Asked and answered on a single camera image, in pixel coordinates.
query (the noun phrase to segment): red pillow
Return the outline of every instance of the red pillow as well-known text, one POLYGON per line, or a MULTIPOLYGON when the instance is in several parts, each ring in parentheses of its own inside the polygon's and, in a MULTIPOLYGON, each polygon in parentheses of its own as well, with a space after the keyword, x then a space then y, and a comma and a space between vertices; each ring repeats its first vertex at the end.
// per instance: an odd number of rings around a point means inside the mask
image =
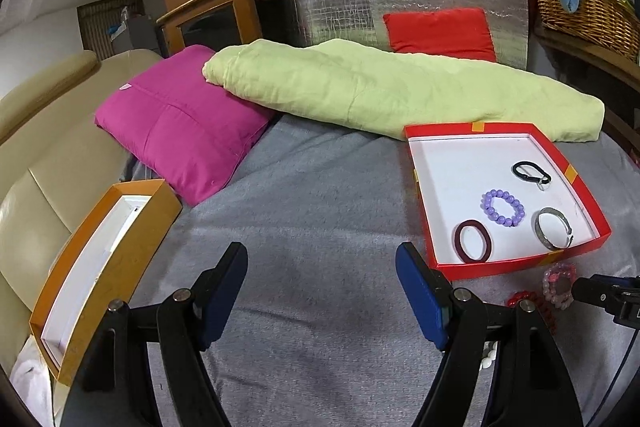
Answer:
POLYGON ((397 53, 426 53, 497 62, 482 8, 399 12, 383 16, 397 53))

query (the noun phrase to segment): white wall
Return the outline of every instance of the white wall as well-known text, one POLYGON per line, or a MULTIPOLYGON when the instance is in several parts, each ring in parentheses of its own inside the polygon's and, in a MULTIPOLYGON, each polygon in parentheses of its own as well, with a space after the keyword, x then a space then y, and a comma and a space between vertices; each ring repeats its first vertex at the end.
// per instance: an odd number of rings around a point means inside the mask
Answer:
POLYGON ((35 73, 81 51, 75 8, 43 15, 0 35, 0 98, 35 73))

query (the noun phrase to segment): metal screw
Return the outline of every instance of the metal screw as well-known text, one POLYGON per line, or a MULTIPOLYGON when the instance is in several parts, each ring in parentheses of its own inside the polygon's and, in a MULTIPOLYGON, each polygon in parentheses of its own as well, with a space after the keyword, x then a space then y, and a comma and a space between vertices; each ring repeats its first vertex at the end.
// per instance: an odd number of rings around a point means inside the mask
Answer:
POLYGON ((536 305, 533 304, 533 302, 528 301, 527 299, 520 301, 520 307, 527 313, 530 313, 536 309, 536 305))
POLYGON ((191 297, 191 290, 188 288, 180 288, 174 292, 174 301, 184 302, 191 297))
POLYGON ((113 301, 111 301, 109 303, 109 305, 107 306, 107 309, 111 313, 115 313, 116 311, 118 311, 123 306, 124 306, 124 301, 122 299, 113 299, 113 301))
POLYGON ((453 296, 459 301, 467 302, 471 298, 471 292, 466 288, 456 288, 453 296))

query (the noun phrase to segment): silver bangle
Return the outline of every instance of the silver bangle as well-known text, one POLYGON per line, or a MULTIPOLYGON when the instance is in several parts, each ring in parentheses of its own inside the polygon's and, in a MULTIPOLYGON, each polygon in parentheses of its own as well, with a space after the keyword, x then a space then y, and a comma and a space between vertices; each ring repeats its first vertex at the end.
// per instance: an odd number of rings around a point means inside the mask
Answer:
POLYGON ((545 208, 539 211, 533 223, 533 228, 536 231, 536 236, 540 240, 540 243, 545 245, 545 247, 549 250, 563 250, 564 248, 569 248, 571 246, 571 243, 574 240, 573 230, 571 229, 571 225, 569 225, 569 220, 567 220, 566 217, 564 217, 564 214, 560 212, 560 210, 552 208, 551 206, 546 206, 545 208), (556 216, 558 219, 560 219, 560 221, 562 221, 566 229, 566 246, 565 247, 556 247, 556 245, 554 245, 551 241, 548 240, 548 238, 546 238, 545 233, 542 232, 542 228, 540 227, 540 216, 542 214, 551 214, 552 216, 556 216))

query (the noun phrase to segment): bracelet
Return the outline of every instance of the bracelet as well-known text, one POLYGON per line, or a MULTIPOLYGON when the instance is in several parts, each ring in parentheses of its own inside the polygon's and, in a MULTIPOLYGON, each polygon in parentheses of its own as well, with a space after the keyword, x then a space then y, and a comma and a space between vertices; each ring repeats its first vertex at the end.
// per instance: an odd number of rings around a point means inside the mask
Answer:
POLYGON ((489 347, 485 348, 482 352, 482 360, 480 362, 480 371, 488 369, 494 360, 498 357, 498 343, 489 343, 489 347))
POLYGON ((552 335, 556 334, 556 318, 553 314, 553 308, 549 306, 548 302, 545 301, 542 295, 529 291, 517 292, 514 293, 513 296, 505 302, 505 304, 509 308, 513 308, 522 299, 532 301, 533 304, 536 305, 536 308, 538 308, 540 315, 542 315, 542 318, 545 321, 546 327, 549 329, 549 333, 552 335))
POLYGON ((482 223, 476 221, 475 219, 468 219, 467 221, 463 221, 457 227, 455 232, 453 233, 453 246, 456 249, 456 253, 462 259, 463 263, 473 264, 473 263, 486 263, 487 259, 491 255, 491 238, 489 237, 489 232, 486 231, 486 228, 482 223), (460 242, 460 234, 462 230, 466 227, 473 227, 481 233, 482 238, 484 239, 484 252, 482 252, 482 257, 480 259, 471 259, 465 252, 465 249, 462 248, 462 243, 460 242))
POLYGON ((539 165, 536 165, 533 162, 518 162, 513 167, 511 167, 511 172, 513 172, 522 181, 538 184, 538 188, 540 190, 544 190, 544 185, 548 185, 549 183, 551 183, 551 176, 543 171, 539 165), (529 176, 525 172, 518 171, 518 168, 522 166, 533 167, 536 171, 540 172, 542 176, 540 178, 536 178, 535 176, 529 176))
POLYGON ((517 200, 506 190, 494 189, 482 195, 482 206, 484 207, 484 211, 487 216, 489 216, 489 219, 495 221, 498 225, 503 225, 505 227, 517 227, 525 216, 524 206, 520 204, 520 200, 517 200), (510 203, 516 211, 515 214, 513 214, 513 217, 504 217, 498 214, 498 212, 495 211, 495 208, 491 206, 494 198, 502 198, 507 203, 510 203))
POLYGON ((536 236, 538 237, 538 240, 540 241, 540 243, 545 245, 545 247, 548 250, 562 250, 564 248, 569 248, 571 246, 571 243, 574 240, 574 235, 573 235, 574 231, 571 229, 571 225, 569 224, 569 221, 566 219, 566 217, 564 217, 564 214, 560 212, 560 210, 557 210, 550 206, 546 206, 545 208, 539 211, 538 215, 536 216, 536 219, 534 220, 533 229, 535 230, 536 236), (542 228, 540 228, 540 216, 542 214, 551 214, 552 216, 556 216, 558 219, 560 219, 560 221, 562 221, 566 229, 565 247, 556 247, 556 245, 554 245, 551 241, 548 240, 545 233, 542 232, 542 228))
POLYGON ((542 277, 542 294, 556 308, 565 310, 574 301, 571 286, 574 285, 575 279, 575 264, 556 264, 548 268, 542 277), (564 292, 558 293, 558 282, 561 279, 566 280, 568 287, 564 292))

